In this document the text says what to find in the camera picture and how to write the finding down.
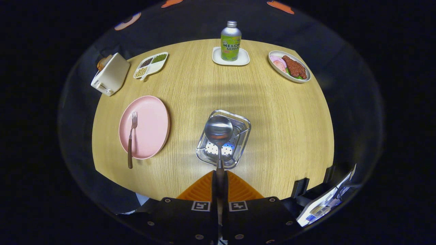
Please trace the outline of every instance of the round table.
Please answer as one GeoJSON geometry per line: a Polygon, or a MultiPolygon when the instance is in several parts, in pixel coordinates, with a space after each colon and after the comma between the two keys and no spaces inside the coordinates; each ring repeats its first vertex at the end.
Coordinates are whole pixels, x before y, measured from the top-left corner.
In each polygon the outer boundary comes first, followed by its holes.
{"type": "Polygon", "coordinates": [[[296,180],[309,178],[308,189],[323,182],[334,155],[333,126],[323,92],[313,74],[306,83],[292,82],[277,73],[267,57],[270,51],[281,50],[304,60],[288,48],[242,40],[250,63],[218,65],[211,55],[219,41],[172,44],[128,60],[123,86],[110,97],[102,95],[95,112],[92,154],[99,173],[153,199],[177,197],[215,169],[198,160],[195,151],[208,116],[223,109],[251,122],[241,161],[231,171],[260,194],[283,199],[291,195],[296,180]],[[133,78],[144,58],[165,51],[169,56],[161,71],[145,81],[133,78]],[[129,169],[118,125],[125,108],[144,95],[163,101],[170,133],[158,154],[133,159],[129,169]]]}

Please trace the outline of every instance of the toaster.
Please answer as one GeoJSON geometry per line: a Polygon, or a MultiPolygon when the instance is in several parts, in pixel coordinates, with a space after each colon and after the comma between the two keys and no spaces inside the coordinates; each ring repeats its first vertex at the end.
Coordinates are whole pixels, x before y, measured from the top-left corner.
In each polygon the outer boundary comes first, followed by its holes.
{"type": "Polygon", "coordinates": [[[111,96],[121,88],[129,70],[130,63],[119,53],[112,56],[106,66],[96,73],[91,86],[102,94],[111,96]]]}

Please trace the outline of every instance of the green vegetable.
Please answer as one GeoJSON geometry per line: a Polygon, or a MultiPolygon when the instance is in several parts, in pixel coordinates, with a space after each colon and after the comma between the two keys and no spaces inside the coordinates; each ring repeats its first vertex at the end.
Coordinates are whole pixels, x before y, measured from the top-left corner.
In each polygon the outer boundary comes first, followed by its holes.
{"type": "Polygon", "coordinates": [[[158,56],[154,57],[154,59],[153,59],[153,61],[151,63],[153,64],[153,63],[156,63],[156,62],[159,62],[159,61],[163,61],[166,57],[167,57],[166,54],[158,55],[158,56]]]}
{"type": "MultiPolygon", "coordinates": [[[[292,75],[291,75],[291,73],[289,72],[289,69],[286,67],[286,73],[289,75],[289,76],[291,76],[291,77],[293,77],[292,75]]],[[[301,77],[301,76],[298,76],[298,77],[296,77],[297,79],[301,79],[301,80],[303,80],[303,78],[301,77]]]]}

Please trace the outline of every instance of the green can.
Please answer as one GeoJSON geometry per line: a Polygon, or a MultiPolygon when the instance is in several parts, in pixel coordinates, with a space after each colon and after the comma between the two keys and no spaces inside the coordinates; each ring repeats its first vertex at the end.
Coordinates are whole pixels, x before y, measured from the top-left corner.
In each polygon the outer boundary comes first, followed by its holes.
{"type": "Polygon", "coordinates": [[[236,24],[236,21],[227,21],[227,27],[221,32],[221,58],[225,61],[238,59],[242,33],[236,24]]]}

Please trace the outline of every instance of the fork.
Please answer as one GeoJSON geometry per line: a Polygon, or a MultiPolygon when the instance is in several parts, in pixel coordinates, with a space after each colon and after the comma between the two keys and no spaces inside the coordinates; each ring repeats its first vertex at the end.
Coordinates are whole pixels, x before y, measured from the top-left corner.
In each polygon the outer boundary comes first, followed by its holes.
{"type": "Polygon", "coordinates": [[[132,130],[138,126],[138,114],[136,112],[132,112],[132,128],[130,129],[130,136],[129,136],[129,151],[128,151],[128,164],[129,168],[133,168],[132,164],[132,130]]]}

